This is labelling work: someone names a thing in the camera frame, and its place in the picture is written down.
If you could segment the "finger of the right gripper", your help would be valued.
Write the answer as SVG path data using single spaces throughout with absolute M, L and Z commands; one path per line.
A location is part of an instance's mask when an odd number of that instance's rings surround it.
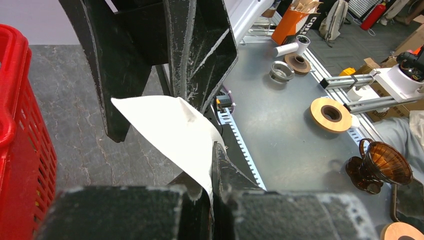
M 106 135 L 123 142 L 129 121 L 112 99 L 142 95 L 152 67 L 168 62 L 164 3 L 161 0 L 62 0 L 88 61 Z
M 204 113 L 238 58 L 225 3 L 165 0 L 163 4 L 171 92 Z

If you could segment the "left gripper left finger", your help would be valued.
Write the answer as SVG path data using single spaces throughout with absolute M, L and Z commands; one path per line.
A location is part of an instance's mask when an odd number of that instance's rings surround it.
M 210 199 L 182 172 L 165 186 L 78 186 L 48 209 L 37 240 L 210 240 Z

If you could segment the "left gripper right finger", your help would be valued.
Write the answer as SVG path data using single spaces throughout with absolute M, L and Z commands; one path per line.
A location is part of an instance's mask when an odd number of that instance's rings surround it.
M 377 240 L 364 204 L 352 194 L 265 191 L 212 147 L 215 240 Z

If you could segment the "white paper coffee filter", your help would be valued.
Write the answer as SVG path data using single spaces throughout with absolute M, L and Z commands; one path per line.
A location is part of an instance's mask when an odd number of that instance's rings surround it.
M 157 150 L 202 186 L 213 199 L 212 158 L 217 128 L 181 97 L 112 98 L 112 104 Z

